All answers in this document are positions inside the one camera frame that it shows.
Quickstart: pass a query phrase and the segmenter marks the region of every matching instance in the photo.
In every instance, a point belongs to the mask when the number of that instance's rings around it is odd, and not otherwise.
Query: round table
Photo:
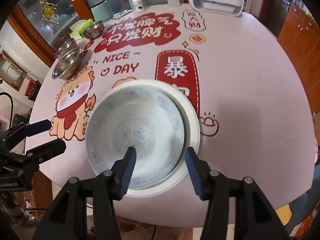
[[[59,186],[72,176],[94,177],[85,150],[91,110],[108,90],[133,79],[177,86],[194,106],[201,127],[198,156],[229,178],[251,176],[273,207],[306,192],[314,169],[314,130],[308,100],[289,58],[252,15],[240,17],[157,5],[105,22],[105,34],[82,39],[81,71],[52,80],[37,96],[30,123],[52,129],[27,138],[26,149],[57,137],[64,154],[40,165]],[[189,175],[149,198],[115,201],[116,214],[150,224],[202,227],[207,202]],[[229,222],[234,221],[234,206]]]

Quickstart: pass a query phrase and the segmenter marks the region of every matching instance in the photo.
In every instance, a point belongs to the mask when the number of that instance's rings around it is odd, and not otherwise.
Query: floor
[[[53,196],[53,198],[55,198],[58,195],[60,190],[61,190],[61,187],[59,187],[55,183],[52,183],[52,196]],[[93,209],[87,208],[87,215],[88,216],[92,215],[92,213],[93,213],[92,211],[93,211]],[[234,224],[228,225],[226,240],[233,240],[234,228],[235,228]],[[202,228],[194,228],[193,229],[193,240],[199,240],[200,236],[201,236],[201,232],[202,232]]]

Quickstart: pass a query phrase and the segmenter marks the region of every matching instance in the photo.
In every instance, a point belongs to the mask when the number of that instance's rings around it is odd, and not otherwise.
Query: metal bowl
[[[94,22],[84,30],[83,36],[89,40],[94,40],[103,34],[103,30],[103,21]]]
[[[71,38],[61,45],[61,47],[57,50],[56,54],[54,54],[54,57],[57,59],[62,59],[66,52],[76,47],[77,47],[76,40],[74,38]]]
[[[81,66],[80,48],[68,51],[57,63],[52,72],[52,79],[69,79]]]

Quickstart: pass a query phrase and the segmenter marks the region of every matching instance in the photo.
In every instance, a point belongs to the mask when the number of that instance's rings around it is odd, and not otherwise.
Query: screw
[[[111,170],[105,170],[103,172],[103,175],[106,176],[106,177],[110,177],[112,175],[112,171]]]
[[[253,182],[253,179],[251,179],[250,177],[246,177],[244,178],[244,182],[247,184],[251,184]]]
[[[217,177],[219,175],[219,171],[216,171],[216,170],[211,170],[209,172],[209,174],[212,176],[212,177]]]
[[[71,184],[75,184],[77,181],[78,181],[77,177],[72,177],[69,179],[69,183],[71,183]]]

